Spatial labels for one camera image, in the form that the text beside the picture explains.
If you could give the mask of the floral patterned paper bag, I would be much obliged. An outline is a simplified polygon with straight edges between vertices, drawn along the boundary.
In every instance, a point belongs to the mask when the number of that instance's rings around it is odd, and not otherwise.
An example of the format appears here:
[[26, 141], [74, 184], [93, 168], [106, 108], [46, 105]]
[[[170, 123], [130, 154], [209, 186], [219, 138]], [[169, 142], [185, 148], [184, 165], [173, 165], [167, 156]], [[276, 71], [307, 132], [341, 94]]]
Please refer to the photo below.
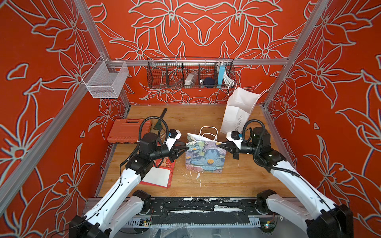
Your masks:
[[187, 134], [187, 170], [197, 173], [222, 173], [226, 150], [219, 147], [222, 143], [217, 141], [217, 137], [218, 129], [209, 126], [201, 127], [198, 134]]

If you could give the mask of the red RICH paper bag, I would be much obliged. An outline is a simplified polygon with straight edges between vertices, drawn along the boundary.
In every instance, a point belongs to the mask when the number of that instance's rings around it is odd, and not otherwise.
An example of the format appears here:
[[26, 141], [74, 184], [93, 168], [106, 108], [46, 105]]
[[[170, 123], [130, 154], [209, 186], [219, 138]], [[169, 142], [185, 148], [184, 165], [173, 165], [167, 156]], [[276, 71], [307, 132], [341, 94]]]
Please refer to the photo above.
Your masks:
[[153, 167], [140, 182], [142, 185], [151, 185], [170, 188], [173, 177], [173, 169]]

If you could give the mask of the white paper bag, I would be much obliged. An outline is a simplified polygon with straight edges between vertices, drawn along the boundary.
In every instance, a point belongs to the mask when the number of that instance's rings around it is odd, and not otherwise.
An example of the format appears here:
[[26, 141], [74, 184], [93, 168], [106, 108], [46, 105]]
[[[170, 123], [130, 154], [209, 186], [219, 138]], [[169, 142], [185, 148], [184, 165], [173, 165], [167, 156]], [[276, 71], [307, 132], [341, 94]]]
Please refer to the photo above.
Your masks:
[[241, 87], [236, 88], [227, 101], [220, 132], [223, 134], [232, 131], [242, 132], [255, 105], [266, 91], [257, 94]]

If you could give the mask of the red paper bag blue panel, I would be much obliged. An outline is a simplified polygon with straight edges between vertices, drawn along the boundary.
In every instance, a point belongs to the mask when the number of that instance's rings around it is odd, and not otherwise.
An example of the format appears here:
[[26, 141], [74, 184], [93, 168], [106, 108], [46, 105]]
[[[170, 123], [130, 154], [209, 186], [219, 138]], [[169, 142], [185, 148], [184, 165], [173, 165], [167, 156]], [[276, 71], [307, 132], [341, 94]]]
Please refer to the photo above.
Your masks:
[[158, 159], [154, 161], [153, 167], [154, 168], [162, 168], [162, 169], [168, 169], [173, 170], [175, 167], [175, 161], [171, 162], [168, 157], [163, 159]]

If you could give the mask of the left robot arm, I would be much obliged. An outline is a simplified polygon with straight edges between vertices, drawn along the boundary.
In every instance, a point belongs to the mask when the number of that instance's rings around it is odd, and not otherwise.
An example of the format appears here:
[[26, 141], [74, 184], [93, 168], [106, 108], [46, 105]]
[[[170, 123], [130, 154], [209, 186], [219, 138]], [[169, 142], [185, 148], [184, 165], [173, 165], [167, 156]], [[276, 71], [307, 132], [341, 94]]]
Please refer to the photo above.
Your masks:
[[188, 147], [180, 142], [179, 130], [169, 129], [161, 118], [165, 137], [139, 127], [138, 143], [130, 156], [120, 165], [120, 177], [112, 188], [82, 217], [75, 216], [68, 227], [70, 238], [113, 238], [134, 216], [151, 211], [151, 196], [135, 190], [154, 168], [155, 161], [168, 158], [171, 162], [183, 155]]

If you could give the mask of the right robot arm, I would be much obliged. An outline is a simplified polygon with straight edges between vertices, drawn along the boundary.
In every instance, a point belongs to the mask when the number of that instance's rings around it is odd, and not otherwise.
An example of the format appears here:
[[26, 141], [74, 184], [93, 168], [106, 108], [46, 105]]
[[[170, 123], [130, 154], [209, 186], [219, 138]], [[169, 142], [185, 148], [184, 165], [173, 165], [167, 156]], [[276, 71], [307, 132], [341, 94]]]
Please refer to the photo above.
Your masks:
[[252, 155], [254, 162], [279, 179], [303, 204], [303, 208], [288, 202], [268, 189], [255, 201], [258, 213], [275, 213], [304, 231], [309, 238], [354, 237], [353, 212], [346, 205], [338, 205], [314, 188], [293, 165], [271, 147], [271, 135], [263, 122], [249, 120], [241, 131], [226, 133], [227, 141], [220, 148], [234, 159], [241, 154]]

